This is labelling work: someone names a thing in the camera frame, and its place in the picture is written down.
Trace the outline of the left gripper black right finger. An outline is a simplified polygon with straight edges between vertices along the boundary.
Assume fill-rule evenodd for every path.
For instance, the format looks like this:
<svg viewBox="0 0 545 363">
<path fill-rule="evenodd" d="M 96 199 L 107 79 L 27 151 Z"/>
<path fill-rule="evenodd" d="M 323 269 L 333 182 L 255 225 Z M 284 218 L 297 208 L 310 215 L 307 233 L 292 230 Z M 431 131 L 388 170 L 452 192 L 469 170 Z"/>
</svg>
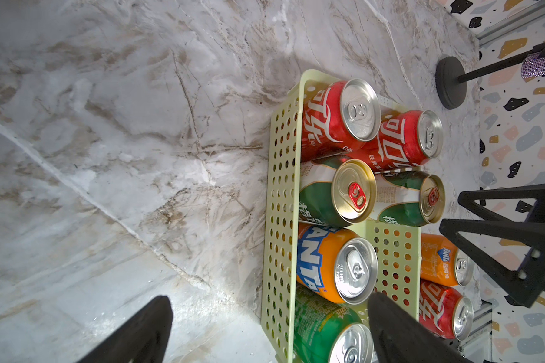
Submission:
<svg viewBox="0 0 545 363">
<path fill-rule="evenodd" d="M 383 293 L 367 301 L 369 329 L 380 362 L 467 362 Z"/>
</svg>

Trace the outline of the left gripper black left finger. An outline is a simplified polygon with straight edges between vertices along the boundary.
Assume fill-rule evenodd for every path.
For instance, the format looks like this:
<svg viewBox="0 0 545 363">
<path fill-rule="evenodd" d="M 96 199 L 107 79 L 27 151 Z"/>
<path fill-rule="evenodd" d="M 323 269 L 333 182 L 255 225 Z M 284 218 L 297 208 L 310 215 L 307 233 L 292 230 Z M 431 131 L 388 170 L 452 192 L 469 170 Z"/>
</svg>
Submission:
<svg viewBox="0 0 545 363">
<path fill-rule="evenodd" d="M 173 323 L 168 296 L 156 296 L 81 362 L 162 362 Z"/>
</svg>

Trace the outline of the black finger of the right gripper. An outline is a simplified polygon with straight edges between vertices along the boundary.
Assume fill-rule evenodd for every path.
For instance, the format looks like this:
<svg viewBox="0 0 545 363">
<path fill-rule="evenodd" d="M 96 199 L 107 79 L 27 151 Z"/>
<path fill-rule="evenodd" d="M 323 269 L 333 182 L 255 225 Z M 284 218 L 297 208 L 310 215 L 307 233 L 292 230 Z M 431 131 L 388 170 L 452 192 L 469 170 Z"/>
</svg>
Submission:
<svg viewBox="0 0 545 363">
<path fill-rule="evenodd" d="M 545 223 L 444 219 L 439 228 L 514 305 L 545 293 Z"/>
<path fill-rule="evenodd" d="M 486 221 L 506 222 L 509 219 L 482 206 L 478 201 L 535 199 L 525 222 L 545 223 L 545 184 L 498 188 L 481 191 L 463 191 L 458 204 Z"/>
</svg>

